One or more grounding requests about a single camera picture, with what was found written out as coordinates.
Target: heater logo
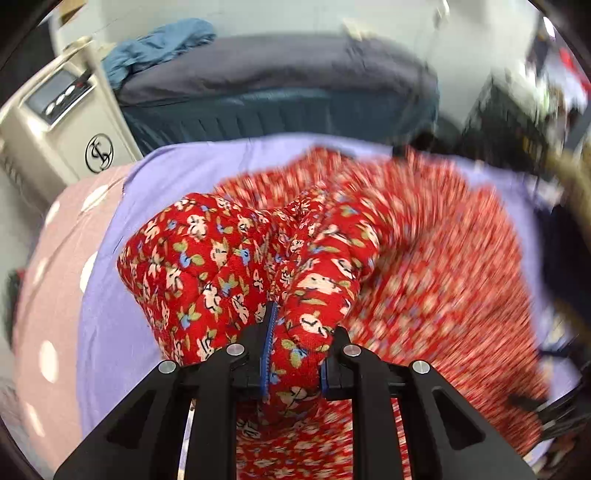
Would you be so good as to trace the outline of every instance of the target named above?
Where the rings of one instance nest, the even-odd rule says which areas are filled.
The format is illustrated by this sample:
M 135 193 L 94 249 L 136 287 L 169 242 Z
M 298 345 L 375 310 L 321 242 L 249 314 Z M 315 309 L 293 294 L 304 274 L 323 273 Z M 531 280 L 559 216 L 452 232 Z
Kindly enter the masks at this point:
M 113 142 L 105 134 L 95 135 L 86 147 L 86 166 L 93 173 L 100 173 L 113 163 Z

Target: silver screw head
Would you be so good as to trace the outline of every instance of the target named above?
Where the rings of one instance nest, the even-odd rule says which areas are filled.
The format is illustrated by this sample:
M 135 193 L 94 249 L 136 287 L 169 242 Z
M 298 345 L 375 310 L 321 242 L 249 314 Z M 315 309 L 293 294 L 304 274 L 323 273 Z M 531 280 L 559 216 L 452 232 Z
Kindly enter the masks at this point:
M 165 360 L 164 362 L 160 362 L 158 366 L 158 370 L 161 374 L 171 374 L 177 368 L 177 364 L 170 360 Z
M 361 355 L 361 347 L 359 345 L 350 343 L 343 347 L 343 353 L 346 356 L 359 356 Z
M 431 370 L 431 366 L 427 362 L 419 360 L 413 363 L 413 370 L 418 374 L 424 375 Z
M 232 356 L 242 355 L 244 350 L 244 345 L 241 345 L 240 343 L 232 343 L 226 347 L 226 353 Z

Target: lavender sheet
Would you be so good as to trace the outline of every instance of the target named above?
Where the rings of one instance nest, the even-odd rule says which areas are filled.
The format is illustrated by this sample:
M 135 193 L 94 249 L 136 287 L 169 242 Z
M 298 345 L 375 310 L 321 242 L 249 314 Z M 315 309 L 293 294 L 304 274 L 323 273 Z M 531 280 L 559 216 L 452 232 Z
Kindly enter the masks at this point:
M 312 145 L 349 155 L 390 155 L 385 145 L 311 134 L 282 134 L 228 142 L 203 142 L 160 148 L 139 162 L 124 185 L 124 195 L 100 246 L 83 298 L 79 323 L 77 396 L 83 434 L 88 434 L 160 361 L 160 351 L 133 297 L 123 287 L 116 259 L 127 239 L 150 217 L 190 192 L 210 192 L 225 177 L 289 163 Z M 540 344 L 560 343 L 550 302 L 541 282 L 540 245 L 531 195 L 522 176 L 492 167 L 474 169 L 455 159 L 471 186 L 492 183 L 498 189 L 521 241 L 522 269 L 532 295 L 532 320 Z M 551 397 L 558 398 L 578 381 L 568 362 L 544 366 Z M 528 458 L 535 462 L 546 446 Z

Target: red floral fabric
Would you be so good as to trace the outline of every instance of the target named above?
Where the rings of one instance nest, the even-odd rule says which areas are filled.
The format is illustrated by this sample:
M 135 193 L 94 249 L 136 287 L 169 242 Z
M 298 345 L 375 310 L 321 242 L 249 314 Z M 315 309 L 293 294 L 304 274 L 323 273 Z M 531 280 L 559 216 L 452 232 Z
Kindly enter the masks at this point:
M 494 192 L 469 190 L 451 164 L 407 160 L 314 149 L 185 196 L 124 246 L 121 278 L 181 364 L 279 303 L 269 393 L 239 412 L 241 476 L 351 477 L 350 403 L 319 395 L 336 325 L 386 361 L 431 362 L 519 452 L 537 440 L 535 417 L 506 401 L 545 393 L 511 224 Z

